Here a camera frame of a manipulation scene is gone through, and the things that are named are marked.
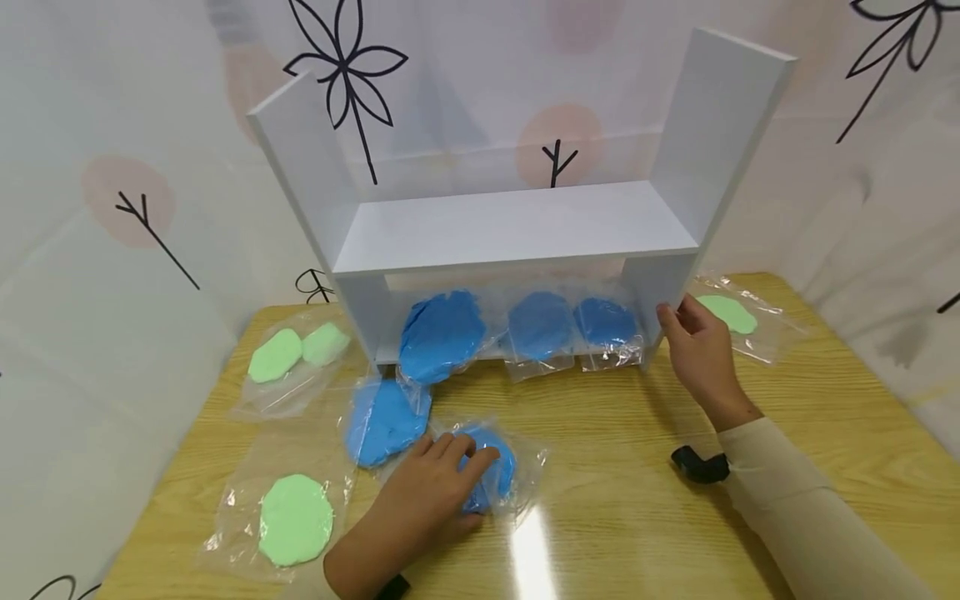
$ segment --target table surface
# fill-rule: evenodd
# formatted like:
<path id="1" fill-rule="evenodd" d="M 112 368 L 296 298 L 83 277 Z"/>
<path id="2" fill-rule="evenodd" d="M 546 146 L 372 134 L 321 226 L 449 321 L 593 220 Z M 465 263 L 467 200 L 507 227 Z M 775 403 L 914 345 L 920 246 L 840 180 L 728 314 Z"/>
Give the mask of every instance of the table surface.
<path id="1" fill-rule="evenodd" d="M 960 564 L 960 466 L 781 280 L 738 276 L 812 335 L 774 368 L 737 357 L 754 401 L 942 597 Z M 269 599 L 279 586 L 199 570 L 201 543 L 228 477 L 256 435 L 230 421 L 254 346 L 302 306 L 260 311 L 161 479 L 98 600 Z M 339 313 L 330 305 L 328 310 Z M 433 416 L 497 415 L 551 449 L 540 502 L 512 534 L 488 522 L 415 565 L 409 598 L 789 598 L 759 538 L 720 486 L 678 476 L 682 444 L 717 449 L 708 422 L 661 348 L 648 373 L 561 372 L 512 385 L 503 365 L 473 365 L 434 391 Z M 367 473 L 354 522 L 378 487 Z"/>

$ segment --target white shelf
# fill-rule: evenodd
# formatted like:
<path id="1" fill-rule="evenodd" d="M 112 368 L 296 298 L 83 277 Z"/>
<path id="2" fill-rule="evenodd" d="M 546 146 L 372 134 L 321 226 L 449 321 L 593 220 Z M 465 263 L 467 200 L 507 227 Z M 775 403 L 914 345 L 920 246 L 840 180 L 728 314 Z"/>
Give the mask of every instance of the white shelf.
<path id="1" fill-rule="evenodd" d="M 650 182 L 628 181 L 363 203 L 333 273 L 697 250 Z"/>
<path id="2" fill-rule="evenodd" d="M 657 304 L 683 296 L 793 62 L 695 30 L 650 181 L 366 203 L 312 73 L 275 92 L 250 119 L 371 362 L 396 361 L 410 310 L 387 275 L 453 267 L 469 279 L 483 271 L 471 266 L 538 267 L 556 259 L 623 258 L 620 282 L 636 299 L 653 349 L 661 337 Z"/>

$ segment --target sleeve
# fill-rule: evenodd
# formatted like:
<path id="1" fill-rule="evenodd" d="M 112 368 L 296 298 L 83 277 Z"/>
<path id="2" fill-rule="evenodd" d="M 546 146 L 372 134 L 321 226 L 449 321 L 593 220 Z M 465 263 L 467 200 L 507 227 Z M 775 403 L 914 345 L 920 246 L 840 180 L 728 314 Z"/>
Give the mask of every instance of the sleeve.
<path id="1" fill-rule="evenodd" d="M 326 582 L 324 558 L 320 557 L 300 569 L 293 583 L 284 588 L 276 600 L 340 600 L 340 598 Z"/>
<path id="2" fill-rule="evenodd" d="M 734 508 L 766 544 L 799 600 L 932 598 L 769 419 L 719 434 Z"/>

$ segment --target right hand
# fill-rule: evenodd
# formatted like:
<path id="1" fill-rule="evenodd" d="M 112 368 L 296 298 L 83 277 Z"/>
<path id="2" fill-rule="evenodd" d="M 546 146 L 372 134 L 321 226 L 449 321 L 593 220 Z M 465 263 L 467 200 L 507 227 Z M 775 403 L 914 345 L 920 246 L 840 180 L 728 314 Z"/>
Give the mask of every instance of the right hand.
<path id="1" fill-rule="evenodd" d="M 469 460 L 459 469 L 464 456 Z M 464 502 L 498 458 L 499 450 L 477 450 L 466 434 L 420 438 L 367 513 L 324 558 L 333 591 L 345 600 L 373 598 L 424 554 L 479 527 L 483 516 L 464 515 Z"/>
<path id="2" fill-rule="evenodd" d="M 744 397 L 733 368 L 726 323 L 689 294 L 676 312 L 668 304 L 660 304 L 657 317 L 670 344 L 670 362 L 677 379 L 698 404 Z"/>

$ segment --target white curtain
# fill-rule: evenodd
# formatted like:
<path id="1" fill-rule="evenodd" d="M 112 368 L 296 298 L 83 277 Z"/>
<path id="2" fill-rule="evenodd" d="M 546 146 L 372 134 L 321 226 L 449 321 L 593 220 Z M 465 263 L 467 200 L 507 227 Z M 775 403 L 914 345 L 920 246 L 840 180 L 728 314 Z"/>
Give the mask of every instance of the white curtain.
<path id="1" fill-rule="evenodd" d="M 244 119 L 307 68 L 377 200 L 644 178 L 692 27 L 799 56 L 708 262 L 786 276 L 960 451 L 957 9 L 4 3 L 5 592 L 94 587 L 250 315 L 334 299 Z"/>

